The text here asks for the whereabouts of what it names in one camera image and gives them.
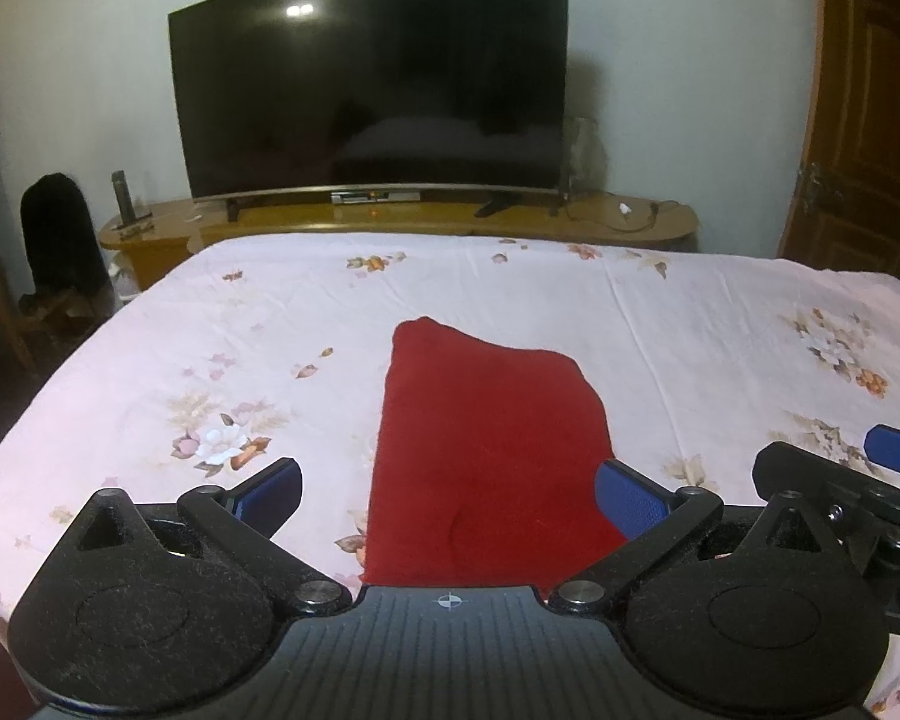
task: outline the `television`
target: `television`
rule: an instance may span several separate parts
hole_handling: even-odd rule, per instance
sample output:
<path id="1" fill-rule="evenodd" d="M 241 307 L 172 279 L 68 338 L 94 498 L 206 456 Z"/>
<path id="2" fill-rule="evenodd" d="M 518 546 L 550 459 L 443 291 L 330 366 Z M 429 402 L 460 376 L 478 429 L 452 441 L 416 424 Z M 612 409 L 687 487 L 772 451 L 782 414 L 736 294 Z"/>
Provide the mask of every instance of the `television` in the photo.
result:
<path id="1" fill-rule="evenodd" d="M 169 23 L 194 197 L 559 191 L 567 0 L 208 0 Z"/>

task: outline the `red towel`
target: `red towel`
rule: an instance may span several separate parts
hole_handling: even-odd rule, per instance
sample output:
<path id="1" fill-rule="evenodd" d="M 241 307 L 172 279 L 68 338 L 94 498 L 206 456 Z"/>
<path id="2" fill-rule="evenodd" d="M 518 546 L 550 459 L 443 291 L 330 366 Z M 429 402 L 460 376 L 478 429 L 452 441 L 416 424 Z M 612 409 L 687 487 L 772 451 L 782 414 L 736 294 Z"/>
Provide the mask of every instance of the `red towel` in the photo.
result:
<path id="1" fill-rule="evenodd" d="M 543 593 L 624 543 L 594 476 L 612 456 L 576 362 L 429 317 L 394 332 L 367 523 L 370 584 Z"/>

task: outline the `gray wall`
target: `gray wall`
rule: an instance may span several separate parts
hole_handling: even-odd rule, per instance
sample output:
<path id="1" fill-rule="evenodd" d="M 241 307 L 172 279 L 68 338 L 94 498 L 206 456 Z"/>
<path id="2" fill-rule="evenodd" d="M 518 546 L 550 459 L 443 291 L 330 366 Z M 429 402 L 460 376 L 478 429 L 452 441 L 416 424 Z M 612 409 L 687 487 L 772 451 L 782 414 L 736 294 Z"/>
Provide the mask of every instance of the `gray wall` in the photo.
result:
<path id="1" fill-rule="evenodd" d="M 0 256 L 31 285 L 22 192 L 67 172 L 100 226 L 109 175 L 187 196 L 167 14 L 201 0 L 0 0 Z M 570 0 L 569 111 L 595 116 L 607 188 L 690 203 L 704 250 L 773 256 L 813 68 L 814 0 Z"/>

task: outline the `wooden tv stand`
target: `wooden tv stand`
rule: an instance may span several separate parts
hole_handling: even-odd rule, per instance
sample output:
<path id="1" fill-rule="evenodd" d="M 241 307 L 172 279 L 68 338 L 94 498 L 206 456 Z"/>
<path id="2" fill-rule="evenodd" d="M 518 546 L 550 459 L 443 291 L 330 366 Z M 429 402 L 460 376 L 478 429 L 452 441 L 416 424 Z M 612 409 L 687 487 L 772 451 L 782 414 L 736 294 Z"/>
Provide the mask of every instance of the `wooden tv stand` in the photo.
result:
<path id="1" fill-rule="evenodd" d="M 236 221 L 226 203 L 191 199 L 149 206 L 154 212 L 136 232 L 103 226 L 100 244 L 122 251 L 141 289 L 159 281 L 195 251 L 228 238 L 284 232 L 394 232 L 485 235 L 578 244 L 693 250 L 697 215 L 689 206 L 596 193 L 554 208 L 554 196 L 522 196 L 519 205 L 486 218 L 474 212 L 490 199 L 485 191 L 428 191 L 420 202 L 333 205 L 329 194 L 293 194 L 247 203 Z M 619 210 L 623 202 L 629 215 Z"/>

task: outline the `white bedsheet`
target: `white bedsheet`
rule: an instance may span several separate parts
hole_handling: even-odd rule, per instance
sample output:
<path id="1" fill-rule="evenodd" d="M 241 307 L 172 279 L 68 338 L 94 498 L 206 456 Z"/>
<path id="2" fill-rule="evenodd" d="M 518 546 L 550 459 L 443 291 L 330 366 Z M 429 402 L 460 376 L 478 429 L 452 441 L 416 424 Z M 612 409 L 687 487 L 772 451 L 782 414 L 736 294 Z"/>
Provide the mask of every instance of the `white bedsheet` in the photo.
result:
<path id="1" fill-rule="evenodd" d="M 620 459 L 728 503 L 759 503 L 749 474 L 770 440 L 866 471 L 866 431 L 900 428 L 888 276 L 506 239 L 243 238 L 117 314 L 0 446 L 0 615 L 97 488 L 173 501 L 280 456 L 305 493 L 274 540 L 358 586 L 391 335 L 421 316 L 572 357 Z M 900 701 L 900 640 L 871 701 Z"/>

